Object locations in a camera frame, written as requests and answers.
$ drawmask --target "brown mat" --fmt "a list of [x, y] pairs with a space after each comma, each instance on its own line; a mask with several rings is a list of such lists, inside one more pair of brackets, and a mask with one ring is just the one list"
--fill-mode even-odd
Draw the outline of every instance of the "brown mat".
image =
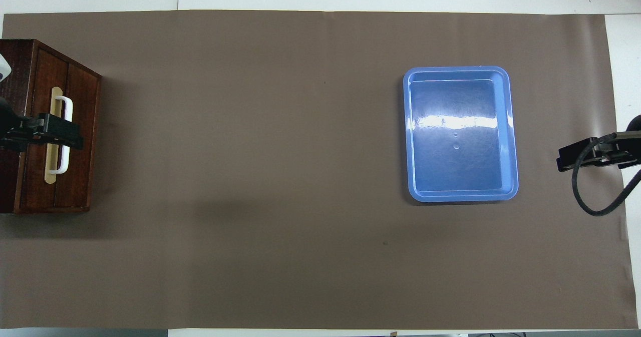
[[[7, 15], [104, 75], [92, 211], [0, 218], [2, 327], [636, 328], [624, 209], [556, 149], [615, 130], [602, 16]], [[499, 65], [520, 191], [419, 205], [401, 77]], [[622, 188], [586, 168], [595, 207]]]

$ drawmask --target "black cable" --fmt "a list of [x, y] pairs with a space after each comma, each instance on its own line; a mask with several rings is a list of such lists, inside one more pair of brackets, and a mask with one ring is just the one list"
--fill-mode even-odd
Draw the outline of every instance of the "black cable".
[[576, 198], [576, 202], [579, 203], [579, 206], [581, 206], [584, 211], [586, 211], [588, 214], [591, 214], [592, 216], [605, 216], [606, 214], [614, 211], [617, 207], [619, 207], [619, 205], [623, 203], [627, 196], [630, 195], [634, 187], [636, 187], [636, 185], [641, 182], [641, 170], [639, 170], [634, 175], [634, 177], [632, 177], [630, 183], [625, 186], [623, 191], [621, 191], [621, 193], [616, 196], [615, 200], [613, 200], [612, 203], [610, 203], [607, 207], [600, 211], [595, 211], [588, 207], [583, 201], [583, 198], [581, 198], [581, 195], [579, 195], [579, 186], [577, 185], [576, 178], [577, 175], [579, 175], [579, 168], [581, 168], [583, 160], [586, 158], [588, 153], [590, 153], [590, 150], [596, 147], [596, 145], [599, 145], [600, 143], [607, 143], [615, 138], [616, 133], [611, 133], [607, 134], [607, 136], [602, 136], [601, 138], [593, 140], [590, 144], [586, 145], [586, 147], [581, 151], [581, 154], [579, 154], [576, 161], [574, 162], [574, 168], [572, 169], [572, 192], [574, 193], [574, 198]]

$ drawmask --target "blue tray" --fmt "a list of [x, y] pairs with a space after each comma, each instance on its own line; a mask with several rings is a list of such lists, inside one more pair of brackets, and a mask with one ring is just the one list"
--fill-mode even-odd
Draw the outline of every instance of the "blue tray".
[[413, 68], [403, 88], [408, 182], [416, 200], [508, 200], [517, 194], [510, 78], [503, 68]]

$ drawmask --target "cabinet door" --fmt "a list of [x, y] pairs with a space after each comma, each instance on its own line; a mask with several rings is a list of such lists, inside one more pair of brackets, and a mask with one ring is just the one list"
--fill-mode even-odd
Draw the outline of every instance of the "cabinet door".
[[[49, 113], [51, 88], [60, 87], [65, 92], [67, 83], [68, 65], [65, 61], [40, 49], [36, 63], [32, 116]], [[48, 184], [44, 180], [46, 153], [46, 145], [30, 145], [27, 149], [21, 196], [21, 209], [24, 211], [42, 212], [54, 205], [56, 184]]]
[[71, 148], [69, 168], [65, 173], [57, 176], [56, 207], [88, 209], [97, 92], [96, 76], [70, 64], [66, 97], [71, 98], [74, 103], [73, 122], [80, 125], [83, 149]]

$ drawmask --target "wooden cabinet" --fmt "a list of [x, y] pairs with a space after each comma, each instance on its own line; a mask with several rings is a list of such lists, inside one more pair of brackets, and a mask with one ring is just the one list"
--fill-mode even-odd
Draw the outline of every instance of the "wooden cabinet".
[[[45, 181], [46, 145], [30, 145], [24, 153], [0, 150], [0, 212], [88, 211], [101, 76], [37, 40], [0, 40], [0, 54], [12, 68], [0, 82], [0, 97], [17, 114], [37, 116], [51, 113], [52, 89], [58, 87], [73, 100], [73, 123], [84, 139], [82, 150], [71, 148], [69, 168], [53, 183]], [[57, 159], [51, 155], [54, 164], [60, 153]]]

